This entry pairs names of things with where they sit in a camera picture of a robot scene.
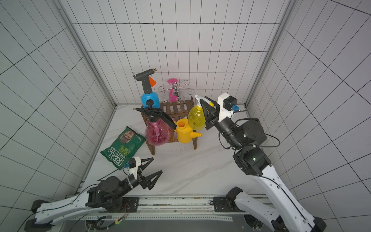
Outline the yellow-green spray bottle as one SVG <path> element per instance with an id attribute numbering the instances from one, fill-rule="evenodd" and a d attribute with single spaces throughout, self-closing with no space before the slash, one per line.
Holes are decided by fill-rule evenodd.
<path id="1" fill-rule="evenodd" d="M 205 122 L 206 122 L 200 100 L 203 99 L 212 107 L 214 107 L 214 104 L 210 100 L 206 99 L 205 97 L 201 97 L 199 95 L 195 95 L 195 98 L 197 99 L 198 102 L 189 111 L 187 118 L 188 118 L 188 124 L 190 128 L 195 131 L 200 131 L 205 128 Z"/>

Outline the yellow watering can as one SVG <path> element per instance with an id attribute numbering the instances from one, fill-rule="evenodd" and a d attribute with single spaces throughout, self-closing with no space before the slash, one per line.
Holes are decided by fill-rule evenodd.
<path id="1" fill-rule="evenodd" d="M 177 133 L 177 140 L 180 143 L 187 144 L 190 143 L 194 138 L 201 137 L 203 134 L 194 132 L 189 123 L 188 119 L 180 119 L 176 124 L 176 130 L 175 132 Z"/>

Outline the pink pressure sprayer bottle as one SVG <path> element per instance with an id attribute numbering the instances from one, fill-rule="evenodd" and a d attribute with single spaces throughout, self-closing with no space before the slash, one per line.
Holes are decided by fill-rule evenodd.
<path id="1" fill-rule="evenodd" d="M 161 108 L 155 108 L 153 100 L 147 100 L 149 107 L 133 108 L 147 115 L 145 138 L 153 146 L 161 146 L 170 140 L 171 133 L 176 130 L 177 125 L 172 118 Z"/>

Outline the blue spray bottle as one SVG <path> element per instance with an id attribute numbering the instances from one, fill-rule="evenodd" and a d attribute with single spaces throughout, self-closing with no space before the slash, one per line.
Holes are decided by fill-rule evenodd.
<path id="1" fill-rule="evenodd" d="M 133 74 L 134 79 L 142 83 L 144 93 L 141 95 L 141 101 L 143 108 L 149 107 L 146 104 L 148 100 L 152 100 L 154 102 L 152 105 L 153 108 L 160 108 L 158 94 L 152 91 L 152 87 L 156 85 L 156 81 L 150 77 L 150 75 L 154 74 L 156 71 L 156 68 L 152 68 L 141 73 Z"/>

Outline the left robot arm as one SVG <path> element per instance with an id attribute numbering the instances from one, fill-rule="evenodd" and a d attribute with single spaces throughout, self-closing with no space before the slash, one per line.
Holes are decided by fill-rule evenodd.
<path id="1" fill-rule="evenodd" d="M 137 211 L 137 197 L 126 197 L 137 186 L 151 190 L 162 171 L 143 176 L 142 172 L 153 161 L 153 158 L 134 157 L 124 165 L 128 169 L 125 179 L 115 176 L 101 180 L 85 188 L 78 195 L 56 202 L 36 200 L 31 211 L 33 217 L 24 225 L 26 232 L 47 232 L 53 226 L 77 216 L 92 213 L 128 213 Z"/>

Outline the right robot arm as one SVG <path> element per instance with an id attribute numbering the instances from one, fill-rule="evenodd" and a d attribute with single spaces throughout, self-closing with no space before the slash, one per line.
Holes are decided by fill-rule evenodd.
<path id="1" fill-rule="evenodd" d="M 268 156 L 262 150 L 267 134 L 257 118 L 245 118 L 242 125 L 232 121 L 239 112 L 237 100 L 226 95 L 216 102 L 208 97 L 198 98 L 206 129 L 215 127 L 234 151 L 233 159 L 239 169 L 252 177 L 264 190 L 273 207 L 250 197 L 241 188 L 232 188 L 226 198 L 230 206 L 250 214 L 273 232 L 323 232 L 327 225 L 310 214 L 293 196 L 279 177 Z"/>

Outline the wooden slatted shelf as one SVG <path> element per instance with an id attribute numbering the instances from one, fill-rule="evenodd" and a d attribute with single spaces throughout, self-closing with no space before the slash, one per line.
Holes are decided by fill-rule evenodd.
<path id="1" fill-rule="evenodd" d="M 191 97 L 191 100 L 185 100 L 182 103 L 178 102 L 162 102 L 160 103 L 160 106 L 162 107 L 162 110 L 168 114 L 173 121 L 177 122 L 180 119 L 187 119 L 188 113 L 190 109 L 194 106 L 193 98 Z M 144 113 L 141 113 L 142 118 L 145 122 L 145 125 L 147 126 L 147 119 L 148 116 L 145 115 Z M 167 143 L 175 143 L 179 142 L 177 139 L 176 132 L 174 130 L 171 130 L 170 133 L 170 140 Z M 193 147 L 194 150 L 197 149 L 198 146 L 198 138 L 193 138 L 192 139 Z M 149 144 L 146 142 L 147 147 L 149 148 L 149 151 L 151 152 L 152 155 L 155 155 L 155 146 Z"/>

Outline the green chips bag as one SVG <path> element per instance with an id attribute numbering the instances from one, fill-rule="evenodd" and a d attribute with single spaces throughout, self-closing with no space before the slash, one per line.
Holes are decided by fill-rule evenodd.
<path id="1" fill-rule="evenodd" d="M 144 136 L 127 126 L 117 139 L 100 153 L 117 169 L 122 170 L 145 142 Z"/>

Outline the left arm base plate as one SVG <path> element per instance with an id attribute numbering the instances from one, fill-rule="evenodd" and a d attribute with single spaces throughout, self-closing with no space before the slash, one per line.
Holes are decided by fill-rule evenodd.
<path id="1" fill-rule="evenodd" d="M 139 197 L 122 197 L 111 208 L 111 213 L 136 213 L 139 205 Z"/>

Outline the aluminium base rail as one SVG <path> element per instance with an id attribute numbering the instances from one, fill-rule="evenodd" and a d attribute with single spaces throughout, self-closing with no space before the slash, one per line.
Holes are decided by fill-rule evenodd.
<path id="1" fill-rule="evenodd" d="M 279 218 L 280 214 L 272 204 L 268 203 L 265 196 L 249 196 L 240 193 L 235 199 L 230 198 L 241 212 L 218 213 L 209 203 L 212 195 L 186 195 L 186 196 L 142 196 L 136 213 L 92 213 L 87 216 L 77 216 L 69 220 L 97 220 L 106 216 L 108 220 L 117 220 L 121 216 L 126 219 L 216 219 L 227 220 L 228 215 L 252 215 L 261 222 L 271 222 Z"/>

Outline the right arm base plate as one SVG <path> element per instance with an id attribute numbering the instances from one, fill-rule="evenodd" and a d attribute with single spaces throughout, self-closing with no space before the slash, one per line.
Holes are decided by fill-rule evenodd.
<path id="1" fill-rule="evenodd" d="M 214 211 L 218 213 L 241 212 L 235 202 L 227 197 L 214 197 L 209 204 L 213 206 Z"/>

